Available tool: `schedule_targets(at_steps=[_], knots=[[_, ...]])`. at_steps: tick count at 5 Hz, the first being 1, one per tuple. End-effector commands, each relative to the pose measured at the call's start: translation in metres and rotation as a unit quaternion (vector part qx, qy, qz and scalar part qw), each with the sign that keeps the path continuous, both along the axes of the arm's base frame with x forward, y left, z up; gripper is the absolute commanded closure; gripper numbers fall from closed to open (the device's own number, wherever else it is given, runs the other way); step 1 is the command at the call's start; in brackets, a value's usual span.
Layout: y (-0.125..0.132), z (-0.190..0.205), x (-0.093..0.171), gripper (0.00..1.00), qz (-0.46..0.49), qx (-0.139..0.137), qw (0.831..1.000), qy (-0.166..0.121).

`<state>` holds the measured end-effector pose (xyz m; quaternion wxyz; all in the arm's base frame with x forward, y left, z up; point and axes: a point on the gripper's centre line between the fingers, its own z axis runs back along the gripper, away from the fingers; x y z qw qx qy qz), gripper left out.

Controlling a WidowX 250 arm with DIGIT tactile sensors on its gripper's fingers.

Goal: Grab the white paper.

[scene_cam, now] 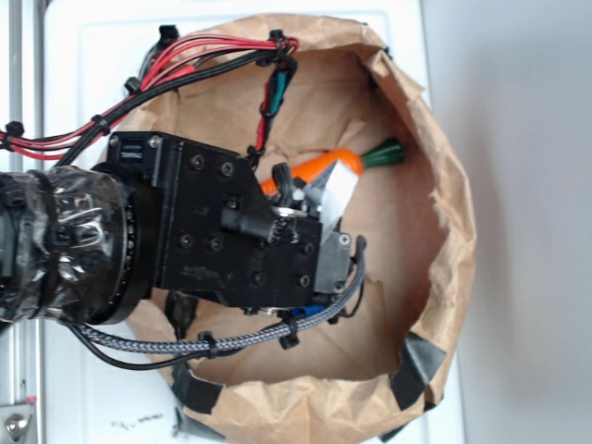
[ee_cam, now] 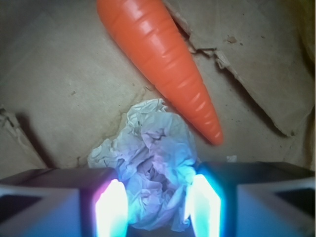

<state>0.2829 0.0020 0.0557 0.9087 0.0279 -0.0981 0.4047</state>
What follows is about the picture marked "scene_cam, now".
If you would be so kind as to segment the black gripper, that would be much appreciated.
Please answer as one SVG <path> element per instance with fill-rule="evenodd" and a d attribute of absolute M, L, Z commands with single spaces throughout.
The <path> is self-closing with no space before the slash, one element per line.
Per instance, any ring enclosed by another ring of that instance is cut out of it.
<path fill-rule="evenodd" d="M 282 215 L 246 158 L 163 132 L 119 131 L 97 170 L 122 201 L 109 229 L 110 300 L 94 323 L 124 320 L 153 289 L 242 309 L 313 301 L 320 223 Z"/>

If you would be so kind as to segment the black tape-wrapped robot arm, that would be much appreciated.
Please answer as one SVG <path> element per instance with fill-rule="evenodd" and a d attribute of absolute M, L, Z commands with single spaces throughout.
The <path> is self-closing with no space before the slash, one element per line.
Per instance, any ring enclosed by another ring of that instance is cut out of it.
<path fill-rule="evenodd" d="M 1 317 L 115 324 L 155 289 L 238 308 L 314 297 L 322 227 L 268 200 L 247 159 L 118 132 L 91 169 L 1 177 Z"/>

